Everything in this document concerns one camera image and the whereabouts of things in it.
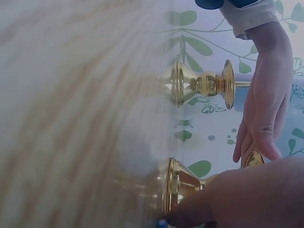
hand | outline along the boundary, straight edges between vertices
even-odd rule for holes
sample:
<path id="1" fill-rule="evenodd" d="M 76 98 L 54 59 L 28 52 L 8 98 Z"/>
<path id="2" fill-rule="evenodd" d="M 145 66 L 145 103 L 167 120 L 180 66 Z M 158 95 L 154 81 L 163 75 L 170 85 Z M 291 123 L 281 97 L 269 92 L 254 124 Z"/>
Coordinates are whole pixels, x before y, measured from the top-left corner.
<path id="1" fill-rule="evenodd" d="M 281 158 L 275 142 L 283 129 L 289 103 L 293 81 L 292 51 L 279 23 L 268 23 L 249 33 L 259 50 L 259 56 L 237 133 L 233 161 L 238 162 L 241 157 L 246 160 L 245 152 L 252 143 L 273 161 Z"/>
<path id="2" fill-rule="evenodd" d="M 303 227 L 303 163 L 293 157 L 221 173 L 165 219 L 177 228 Z"/>

brass candle holder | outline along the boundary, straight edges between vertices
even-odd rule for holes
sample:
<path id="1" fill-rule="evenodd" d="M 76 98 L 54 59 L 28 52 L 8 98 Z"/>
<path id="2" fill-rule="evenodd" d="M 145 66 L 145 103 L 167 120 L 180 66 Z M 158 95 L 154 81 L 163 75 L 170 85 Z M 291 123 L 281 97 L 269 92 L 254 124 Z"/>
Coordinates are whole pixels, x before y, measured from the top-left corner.
<path id="1" fill-rule="evenodd" d="M 252 151 L 245 167 L 264 164 L 262 155 Z M 121 172 L 113 181 L 113 188 L 121 189 L 130 198 L 141 198 L 149 211 L 149 219 L 157 219 L 173 210 L 184 198 L 204 190 L 217 174 L 199 179 L 186 166 L 175 158 L 169 158 L 158 170 L 145 177 Z"/>
<path id="2" fill-rule="evenodd" d="M 265 164 L 262 155 L 257 151 L 252 151 L 247 158 L 245 167 Z M 165 200 L 163 201 L 164 213 L 173 210 L 184 198 L 197 191 L 204 190 L 215 178 L 217 174 L 199 179 L 181 162 L 170 158 L 168 161 L 168 175 L 166 178 L 166 188 L 164 189 Z"/>
<path id="3" fill-rule="evenodd" d="M 226 60 L 221 76 L 213 72 L 197 75 L 184 64 L 177 62 L 160 83 L 167 87 L 170 100 L 178 107 L 199 92 L 206 97 L 221 94 L 227 109 L 233 107 L 236 87 L 250 86 L 250 82 L 236 82 L 229 60 Z"/>

light wood grain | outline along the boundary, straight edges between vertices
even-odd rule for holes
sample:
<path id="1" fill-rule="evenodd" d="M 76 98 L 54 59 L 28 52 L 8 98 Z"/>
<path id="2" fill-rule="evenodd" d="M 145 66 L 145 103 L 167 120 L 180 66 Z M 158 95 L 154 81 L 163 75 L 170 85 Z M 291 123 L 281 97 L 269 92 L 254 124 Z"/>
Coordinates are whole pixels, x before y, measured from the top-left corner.
<path id="1" fill-rule="evenodd" d="M 152 227 L 136 186 L 162 189 L 182 115 L 151 82 L 170 1 L 1 4 L 0 227 Z"/>

white sleeve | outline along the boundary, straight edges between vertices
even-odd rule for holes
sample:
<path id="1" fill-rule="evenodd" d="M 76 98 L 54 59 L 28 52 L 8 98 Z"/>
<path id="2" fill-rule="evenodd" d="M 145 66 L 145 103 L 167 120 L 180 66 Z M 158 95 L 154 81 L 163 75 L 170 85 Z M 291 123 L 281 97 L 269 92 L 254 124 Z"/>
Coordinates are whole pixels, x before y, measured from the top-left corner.
<path id="1" fill-rule="evenodd" d="M 229 0 L 225 0 L 220 11 L 232 26 L 234 35 L 241 39 L 250 39 L 246 35 L 250 28 L 278 21 L 273 0 L 258 0 L 242 8 L 237 8 Z"/>

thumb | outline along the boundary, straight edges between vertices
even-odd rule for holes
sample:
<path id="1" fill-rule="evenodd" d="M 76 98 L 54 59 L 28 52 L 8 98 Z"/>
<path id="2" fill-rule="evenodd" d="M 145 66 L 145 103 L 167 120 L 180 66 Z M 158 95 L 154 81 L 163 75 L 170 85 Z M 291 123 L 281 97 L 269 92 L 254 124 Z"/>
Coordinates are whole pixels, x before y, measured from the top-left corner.
<path id="1" fill-rule="evenodd" d="M 165 215 L 164 219 L 177 228 L 192 228 L 213 221 L 210 209 L 210 193 L 212 188 L 206 187 L 191 196 L 187 196 L 175 209 Z"/>
<path id="2" fill-rule="evenodd" d="M 258 150 L 269 160 L 277 160 L 282 157 L 274 140 L 274 123 L 276 112 L 259 113 L 257 111 L 252 125 L 252 137 Z"/>

